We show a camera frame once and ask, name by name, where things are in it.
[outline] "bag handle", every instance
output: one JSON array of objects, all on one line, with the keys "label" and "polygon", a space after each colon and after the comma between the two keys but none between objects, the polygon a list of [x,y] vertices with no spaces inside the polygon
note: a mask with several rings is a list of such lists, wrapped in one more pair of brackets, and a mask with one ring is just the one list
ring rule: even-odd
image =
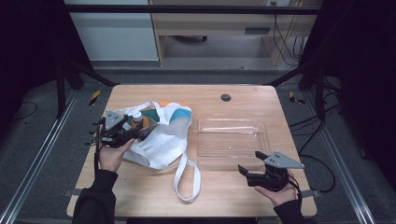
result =
[{"label": "bag handle", "polygon": [[[184,198],[178,192],[178,182],[180,178],[183,176],[184,170],[186,169],[186,165],[192,166],[194,168],[194,179],[192,183],[192,195],[190,198]],[[197,164],[194,161],[187,159],[186,152],[183,152],[181,155],[180,162],[178,164],[175,179],[174,179],[174,188],[178,195],[178,197],[184,202],[193,203],[195,199],[198,197],[198,194],[201,190],[201,171],[199,170]]]},{"label": "bag handle", "polygon": [[124,108],[124,109],[118,109],[116,111],[121,114],[132,114],[133,111],[143,110],[143,109],[148,108],[151,105],[154,105],[155,110],[157,111],[157,115],[160,118],[160,121],[158,123],[169,124],[169,122],[166,121],[166,116],[163,112],[163,109],[160,107],[160,105],[157,102],[153,102],[153,101],[145,102],[142,105],[137,105],[137,106],[128,107],[128,108]]}]

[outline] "gray floor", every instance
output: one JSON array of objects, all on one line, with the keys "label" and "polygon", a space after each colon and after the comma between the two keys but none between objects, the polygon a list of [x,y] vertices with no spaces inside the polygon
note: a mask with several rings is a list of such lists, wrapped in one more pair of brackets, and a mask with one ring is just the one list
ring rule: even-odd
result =
[{"label": "gray floor", "polygon": [[[127,63],[122,63],[121,69],[114,70],[115,64],[102,63],[98,64],[97,72],[120,83],[261,85],[293,68],[284,63],[277,67],[269,64],[259,37],[210,36],[206,42],[199,41],[199,38],[175,37],[170,38],[166,52],[165,65],[162,67],[155,63],[133,62],[133,70]],[[77,182],[88,152],[87,143],[94,129],[92,124],[102,115],[111,93],[111,88],[85,75],[82,77],[85,81],[83,90],[70,91],[67,88],[68,95],[77,95],[76,102],[29,194],[18,209],[15,223],[70,223],[70,217],[65,213],[69,198],[63,193]],[[296,85],[298,80],[299,77],[295,77],[276,88],[288,124],[314,115],[310,104],[300,105],[289,100],[290,91],[294,92],[296,99],[304,99],[308,103],[314,96],[311,91],[299,91]],[[92,93],[96,90],[100,90],[101,94],[95,105],[89,105]],[[56,121],[55,82],[31,90],[25,101],[35,103],[36,111],[34,104],[23,104],[16,118],[35,112],[25,119],[14,120],[8,133],[0,139],[0,211],[9,205]],[[337,104],[337,99],[332,95],[327,102],[326,106],[329,107]],[[301,134],[312,133],[317,126],[314,122],[292,132],[297,148],[301,148],[309,137]],[[336,150],[342,155],[347,171],[368,207],[369,217],[375,222],[360,219],[364,216],[358,214],[360,210],[354,205],[356,199],[350,195],[350,186],[342,182],[344,174],[340,173],[337,168],[339,165],[332,159],[332,148],[326,142],[326,132],[331,134]],[[319,223],[396,223],[396,214],[393,212],[396,194],[375,162],[361,158],[360,147],[340,111],[328,113],[325,129],[307,145],[304,154],[329,165],[336,176],[334,190],[315,199],[318,213],[314,218]],[[311,188],[326,189],[332,184],[330,172],[321,164],[308,158],[302,158],[302,162]],[[275,217],[264,218],[262,223],[277,223],[277,220]]]}]

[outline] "white tote bag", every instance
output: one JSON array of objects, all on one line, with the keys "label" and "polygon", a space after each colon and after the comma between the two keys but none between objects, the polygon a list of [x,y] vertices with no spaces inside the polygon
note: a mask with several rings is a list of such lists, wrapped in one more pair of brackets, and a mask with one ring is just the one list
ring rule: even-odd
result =
[{"label": "white tote bag", "polygon": [[[149,168],[163,170],[180,157],[174,179],[174,188],[178,197],[184,202],[193,203],[201,189],[201,171],[194,161],[187,158],[188,130],[191,126],[191,109],[177,103],[146,102],[142,105],[116,110],[118,114],[132,115],[136,110],[153,107],[158,115],[158,125],[148,137],[133,143],[130,150],[124,154],[124,159],[133,161]],[[186,165],[194,168],[192,195],[182,197],[178,192],[178,182]]]}]

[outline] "transparent plastic container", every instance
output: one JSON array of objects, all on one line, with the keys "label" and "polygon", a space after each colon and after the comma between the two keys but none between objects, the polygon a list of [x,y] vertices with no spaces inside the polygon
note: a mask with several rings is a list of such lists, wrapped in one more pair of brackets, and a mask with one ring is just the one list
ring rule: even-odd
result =
[{"label": "transparent plastic container", "polygon": [[206,170],[237,171],[240,164],[250,170],[263,170],[255,151],[271,154],[263,120],[198,120],[198,164]]}]

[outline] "white wall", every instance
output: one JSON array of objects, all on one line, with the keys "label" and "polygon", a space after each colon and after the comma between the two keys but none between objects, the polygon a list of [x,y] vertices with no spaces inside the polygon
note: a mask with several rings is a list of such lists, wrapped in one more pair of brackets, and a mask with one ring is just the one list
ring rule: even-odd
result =
[{"label": "white wall", "polygon": [[[147,0],[64,0],[69,4],[147,5]],[[158,61],[148,13],[71,13],[91,61]]]}]

